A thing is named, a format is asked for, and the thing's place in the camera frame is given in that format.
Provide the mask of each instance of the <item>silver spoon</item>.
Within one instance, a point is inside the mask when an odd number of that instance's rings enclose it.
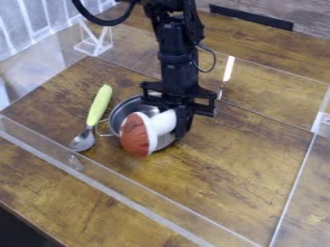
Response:
[[[108,85],[102,85],[102,87],[98,89],[96,97],[92,102],[92,106],[88,113],[86,118],[86,128],[84,132],[77,135],[73,140],[70,141],[68,148],[73,151],[85,151],[88,150],[93,143],[94,138],[92,134],[92,128],[97,124],[110,99],[112,95],[112,88]]]

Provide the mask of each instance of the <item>bowl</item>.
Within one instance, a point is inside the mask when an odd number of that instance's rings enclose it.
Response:
[[[124,100],[122,102],[120,102],[109,113],[108,126],[110,131],[117,137],[120,137],[121,123],[130,113],[141,112],[148,117],[152,117],[157,113],[160,113],[159,108],[156,106],[144,104],[140,97],[141,96],[133,96],[126,100]],[[173,133],[167,133],[159,136],[156,151],[165,148],[172,143],[173,140],[175,140]]]

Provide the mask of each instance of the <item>wood grain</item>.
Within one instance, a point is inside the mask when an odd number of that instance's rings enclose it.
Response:
[[[330,140],[318,136],[287,209],[275,246],[327,246],[330,242]]]
[[[196,246],[0,139],[0,201],[64,246]]]
[[[118,5],[104,16],[121,12]],[[200,18],[204,43],[217,52],[328,83],[330,41],[204,12]],[[125,25],[152,31],[140,7],[133,9]]]
[[[330,4],[326,0],[200,0],[197,7],[208,12],[213,4],[229,9],[264,15],[293,22],[293,31],[330,39]]]
[[[86,58],[4,115],[65,145],[84,128],[92,92],[104,81],[114,92],[110,109],[148,79]],[[311,135],[223,102],[217,109],[215,119],[196,117],[185,138],[144,159],[129,156],[114,138],[97,138],[84,155],[265,245]]]
[[[113,28],[113,37],[114,49],[104,52],[100,58],[160,79],[157,44],[153,35],[121,25]],[[207,85],[205,88],[216,93],[223,84],[228,58],[227,55],[216,52],[213,71],[200,73],[201,85]],[[211,64],[209,54],[200,51],[200,68],[207,69]],[[310,130],[327,88],[327,84],[305,77],[235,59],[223,100],[245,110]]]

